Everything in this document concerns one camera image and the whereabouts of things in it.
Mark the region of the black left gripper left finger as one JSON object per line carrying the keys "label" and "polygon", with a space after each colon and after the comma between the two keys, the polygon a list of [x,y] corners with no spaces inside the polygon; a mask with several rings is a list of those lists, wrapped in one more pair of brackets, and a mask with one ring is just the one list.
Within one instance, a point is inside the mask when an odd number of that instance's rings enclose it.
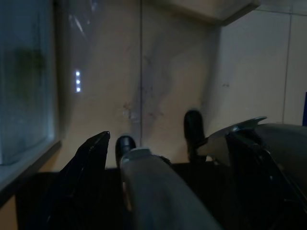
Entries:
{"label": "black left gripper left finger", "polygon": [[87,230],[102,193],[110,133],[87,139],[48,191],[47,230]]}

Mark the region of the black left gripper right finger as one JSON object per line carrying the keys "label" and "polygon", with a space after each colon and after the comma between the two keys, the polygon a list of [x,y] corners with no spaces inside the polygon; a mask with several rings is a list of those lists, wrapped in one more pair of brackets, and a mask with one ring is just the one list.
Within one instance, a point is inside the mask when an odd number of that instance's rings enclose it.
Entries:
{"label": "black left gripper right finger", "polygon": [[254,230],[305,230],[307,197],[254,133],[226,135],[239,200]]}

